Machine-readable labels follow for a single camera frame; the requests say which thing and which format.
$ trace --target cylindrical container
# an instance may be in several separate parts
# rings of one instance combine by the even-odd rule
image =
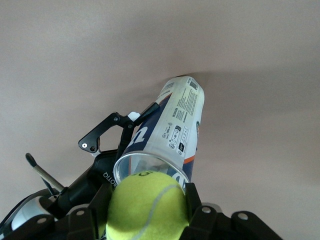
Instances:
[[[184,188],[191,180],[204,101],[204,91],[192,77],[169,80],[156,100],[160,107],[115,163],[116,182],[150,170],[170,175]]]

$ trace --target yellow-green tennis ball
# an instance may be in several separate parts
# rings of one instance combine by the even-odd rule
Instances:
[[[108,208],[108,240],[178,240],[188,226],[184,192],[172,177],[144,171],[126,177]]]

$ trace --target black logo on tennis ball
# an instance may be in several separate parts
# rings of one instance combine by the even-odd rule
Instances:
[[[140,176],[140,177],[144,177],[144,176],[148,176],[149,174],[152,174],[153,171],[144,171],[144,172],[140,172],[140,173],[137,173],[137,174],[133,174],[133,176]]]

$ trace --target screw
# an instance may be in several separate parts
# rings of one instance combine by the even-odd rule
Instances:
[[[240,218],[241,220],[248,220],[249,218],[248,218],[248,215],[247,214],[245,214],[245,213],[243,213],[243,212],[240,212],[239,214],[238,214],[238,218]]]
[[[207,206],[204,206],[204,207],[202,208],[202,212],[204,212],[204,213],[206,213],[206,214],[209,214],[209,213],[211,213],[211,209],[210,209],[209,207],[207,207]]]
[[[40,218],[38,221],[36,221],[37,224],[43,224],[47,219],[45,217]]]
[[[77,212],[76,212],[76,215],[77,215],[77,216],[81,216],[81,215],[83,215],[84,213],[85,213],[85,211],[80,210],[80,211],[77,211]]]

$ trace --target black rubber tip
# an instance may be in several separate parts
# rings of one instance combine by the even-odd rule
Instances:
[[[37,166],[38,164],[36,163],[36,160],[34,159],[34,157],[30,154],[30,153],[26,153],[25,154],[25,158],[26,160],[30,163],[30,165],[32,167]]]

